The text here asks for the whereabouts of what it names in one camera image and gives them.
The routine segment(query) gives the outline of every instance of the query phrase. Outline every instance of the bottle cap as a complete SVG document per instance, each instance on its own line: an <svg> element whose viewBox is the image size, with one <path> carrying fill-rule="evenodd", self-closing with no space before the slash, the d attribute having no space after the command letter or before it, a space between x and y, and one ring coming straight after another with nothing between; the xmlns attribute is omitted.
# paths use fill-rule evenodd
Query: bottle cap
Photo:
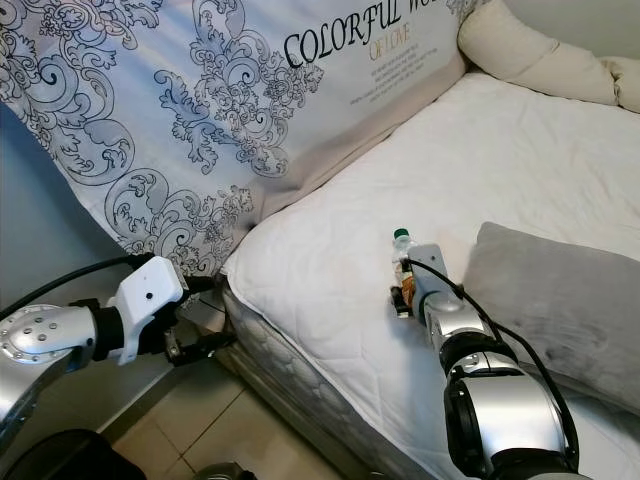
<svg viewBox="0 0 640 480"><path fill-rule="evenodd" d="M408 237L409 231L406 228L399 228L395 232L393 232L394 240L398 237L401 237L402 235L406 235Z"/></svg>

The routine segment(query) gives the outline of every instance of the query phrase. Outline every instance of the bed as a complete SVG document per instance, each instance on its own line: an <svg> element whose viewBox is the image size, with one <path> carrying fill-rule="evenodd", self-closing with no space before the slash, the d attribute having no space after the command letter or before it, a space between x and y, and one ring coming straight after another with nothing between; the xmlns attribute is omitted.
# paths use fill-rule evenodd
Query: bed
<svg viewBox="0 0 640 480"><path fill-rule="evenodd" d="M247 235L224 267L242 346L231 356L371 470L464 478L447 454L439 363L388 299L392 232L438 243L455 280L487 220L640 259L638 132L633 113L467 74ZM581 471L638 478L640 419L565 393Z"/></svg>

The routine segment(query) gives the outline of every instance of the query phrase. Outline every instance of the blue wall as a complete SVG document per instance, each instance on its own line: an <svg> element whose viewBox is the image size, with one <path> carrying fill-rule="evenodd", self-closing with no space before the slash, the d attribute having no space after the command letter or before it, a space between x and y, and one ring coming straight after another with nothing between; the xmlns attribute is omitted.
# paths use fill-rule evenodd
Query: blue wall
<svg viewBox="0 0 640 480"><path fill-rule="evenodd" d="M122 254L75 199L48 154L0 104L0 307L71 270ZM128 272L92 274L38 303L104 301ZM35 415L0 458L0 477L17 455L49 434L100 429L168 370L165 359L155 356L126 367L101 362L65 376L43 393Z"/></svg>

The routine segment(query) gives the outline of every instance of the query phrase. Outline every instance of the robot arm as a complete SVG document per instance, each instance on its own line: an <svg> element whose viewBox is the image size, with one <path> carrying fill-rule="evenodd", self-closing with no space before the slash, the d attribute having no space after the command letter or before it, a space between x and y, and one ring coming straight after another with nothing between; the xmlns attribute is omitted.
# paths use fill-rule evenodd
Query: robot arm
<svg viewBox="0 0 640 480"><path fill-rule="evenodd" d="M175 308L211 287L210 278L185 279L170 260L153 257L122 281L106 308L95 301L90 307L33 305L0 320L0 452L31 415L40 392L91 360L117 357L124 365L169 343L170 361L181 364L229 343L227 334L216 334L185 353L170 330Z"/></svg>
<svg viewBox="0 0 640 480"><path fill-rule="evenodd" d="M435 245L414 247L409 258L446 275ZM494 480L586 478L569 455L553 396L449 285L425 270L414 269L414 279L413 311L447 376L449 453L460 471Z"/></svg>

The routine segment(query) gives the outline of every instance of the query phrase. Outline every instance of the cushion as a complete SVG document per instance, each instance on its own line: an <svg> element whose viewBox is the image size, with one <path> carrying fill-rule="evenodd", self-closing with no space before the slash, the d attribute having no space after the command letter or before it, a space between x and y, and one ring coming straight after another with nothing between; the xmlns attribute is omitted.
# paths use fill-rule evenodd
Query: cushion
<svg viewBox="0 0 640 480"><path fill-rule="evenodd" d="M485 223L464 283L570 386L640 412L640 262Z"/></svg>
<svg viewBox="0 0 640 480"><path fill-rule="evenodd" d="M613 77L591 52L526 26L502 0L479 7L467 18L458 45L500 80L548 95L617 104Z"/></svg>
<svg viewBox="0 0 640 480"><path fill-rule="evenodd" d="M615 90L620 106L640 113L640 60L606 57L602 61L616 82Z"/></svg>
<svg viewBox="0 0 640 480"><path fill-rule="evenodd" d="M114 240L190 274L465 71L445 2L0 3L0 101Z"/></svg>

